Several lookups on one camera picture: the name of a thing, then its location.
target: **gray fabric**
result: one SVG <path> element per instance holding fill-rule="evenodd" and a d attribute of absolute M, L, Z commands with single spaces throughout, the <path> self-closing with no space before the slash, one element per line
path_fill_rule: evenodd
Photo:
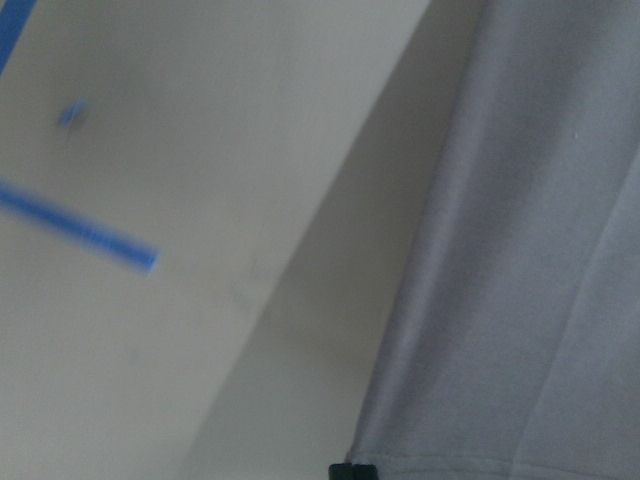
<path fill-rule="evenodd" d="M 640 2 L 482 15 L 348 459 L 640 478 Z"/>

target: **white wall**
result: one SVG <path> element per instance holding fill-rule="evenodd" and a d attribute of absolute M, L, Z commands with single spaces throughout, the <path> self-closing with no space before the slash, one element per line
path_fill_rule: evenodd
<path fill-rule="evenodd" d="M 0 77 L 0 175 L 155 243 L 163 256 L 145 278 L 0 212 L 0 477 L 177 480 L 249 478 L 242 474 L 253 471 L 256 478 L 322 478 L 316 465 L 262 460 L 283 451 L 290 464 L 304 452 L 319 465 L 340 460 L 324 457 L 348 446 L 426 183 L 429 162 L 420 149 L 436 148 L 453 87 L 432 96 L 428 118 L 437 131 L 400 156 L 376 156 L 385 145 L 379 139 L 394 125 L 420 139 L 414 123 L 429 126 L 419 112 L 406 116 L 406 100 L 391 106 L 402 92 L 386 96 L 396 117 L 376 107 L 376 118 L 387 121 L 367 138 L 378 143 L 352 146 L 426 4 L 38 3 Z M 460 50 L 457 38 L 452 51 Z M 455 83 L 461 62 L 453 58 L 446 65 L 454 75 L 436 75 L 439 85 Z M 414 94 L 424 87 L 413 85 Z M 87 99 L 89 114 L 68 135 L 55 121 L 77 97 Z M 389 145 L 404 137 L 394 138 Z M 386 184 L 380 172 L 394 168 L 383 160 L 403 155 L 404 177 L 392 175 L 395 190 L 376 196 L 376 185 Z M 333 200 L 321 208 L 332 184 Z M 375 211 L 370 198 L 390 207 L 367 223 Z M 345 209 L 346 220 L 337 214 Z M 341 238 L 363 218 L 363 229 Z M 315 233 L 303 237 L 307 228 Z M 370 234 L 380 238 L 362 250 L 341 249 Z M 322 261 L 322 252 L 344 267 Z M 381 252 L 390 253 L 378 261 Z M 372 276 L 358 265 L 370 265 L 364 272 Z M 353 281 L 371 281 L 372 289 L 349 295 Z M 367 326 L 372 308 L 377 315 Z M 284 312 L 276 314 L 286 325 L 281 333 L 269 326 L 274 311 Z M 292 312 L 305 317 L 303 328 L 289 328 Z M 346 331 L 364 327 L 369 335 L 343 368 L 350 340 L 331 346 L 336 321 L 350 318 Z M 313 381 L 291 410 L 274 411 L 280 397 L 270 381 L 254 392 L 267 399 L 264 410 L 246 403 L 247 392 L 234 394 L 234 385 L 265 372 L 291 391 L 314 365 L 319 379 L 339 378 L 344 387 L 326 402 L 309 400 L 321 384 Z M 324 417 L 335 413 L 336 399 L 347 405 L 336 413 L 343 427 L 324 428 L 333 425 Z M 309 415 L 302 408 L 308 400 Z M 214 452 L 219 438 L 207 433 L 220 409 L 220 418 L 241 427 L 226 425 L 238 442 L 223 454 Z M 243 418 L 263 419 L 256 429 L 268 432 L 300 416 L 309 423 L 291 437 L 281 431 L 271 449 L 245 441 L 243 432 L 254 427 Z M 314 425 L 322 433 L 310 440 L 305 431 Z M 209 453 L 226 463 L 206 461 Z"/>

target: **gray curtain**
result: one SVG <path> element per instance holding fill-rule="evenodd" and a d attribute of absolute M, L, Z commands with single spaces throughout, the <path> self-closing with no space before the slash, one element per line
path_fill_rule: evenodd
<path fill-rule="evenodd" d="M 640 478 L 639 143 L 640 2 L 485 5 L 350 462 Z"/>

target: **blue painter's tape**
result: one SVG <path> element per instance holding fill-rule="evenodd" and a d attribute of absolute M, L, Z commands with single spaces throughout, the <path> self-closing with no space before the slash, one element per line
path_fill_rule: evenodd
<path fill-rule="evenodd" d="M 5 0 L 0 10 L 0 74 L 24 28 L 36 0 Z"/>
<path fill-rule="evenodd" d="M 158 260 L 158 251 L 154 247 L 16 189 L 3 181 L 0 181 L 0 206 L 64 233 L 89 247 L 108 253 L 145 273 L 149 273 Z"/>

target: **blue tape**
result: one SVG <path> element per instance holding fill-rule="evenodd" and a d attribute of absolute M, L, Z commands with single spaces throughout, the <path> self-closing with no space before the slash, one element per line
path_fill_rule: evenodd
<path fill-rule="evenodd" d="M 79 240 L 149 273 L 158 260 L 158 251 L 109 227 L 16 189 L 0 181 L 0 206 L 29 220 Z"/>
<path fill-rule="evenodd" d="M 35 3 L 36 0 L 5 0 L 0 10 L 0 75 Z"/>

